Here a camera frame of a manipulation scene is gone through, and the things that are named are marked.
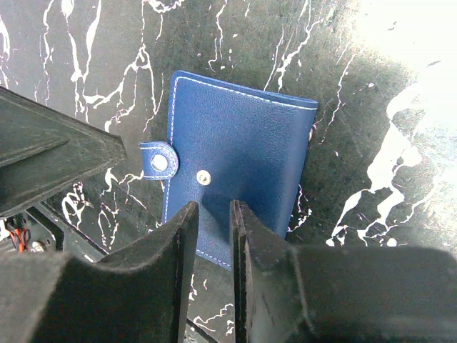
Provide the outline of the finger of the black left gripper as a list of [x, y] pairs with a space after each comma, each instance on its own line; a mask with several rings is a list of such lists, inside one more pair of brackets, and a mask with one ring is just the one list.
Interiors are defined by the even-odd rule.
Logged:
[[119, 136], [1, 88], [1, 217], [125, 159]]

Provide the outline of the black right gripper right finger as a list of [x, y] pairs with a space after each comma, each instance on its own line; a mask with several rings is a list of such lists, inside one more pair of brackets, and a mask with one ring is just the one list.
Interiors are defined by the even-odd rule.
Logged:
[[423, 247], [292, 245], [230, 204], [237, 342], [454, 342], [456, 260]]

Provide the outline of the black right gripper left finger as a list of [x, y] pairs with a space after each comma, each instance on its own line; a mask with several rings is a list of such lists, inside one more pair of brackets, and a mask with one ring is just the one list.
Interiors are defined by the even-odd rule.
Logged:
[[3, 342], [182, 342], [196, 202], [98, 262], [64, 252], [1, 258]]

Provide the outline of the blue leather card holder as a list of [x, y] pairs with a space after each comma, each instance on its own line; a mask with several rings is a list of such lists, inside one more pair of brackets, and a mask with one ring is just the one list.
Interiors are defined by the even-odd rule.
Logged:
[[196, 254], [224, 269], [233, 200], [285, 237], [317, 108], [313, 99], [175, 72], [166, 140], [139, 145], [144, 178], [165, 183], [162, 222], [196, 202]]

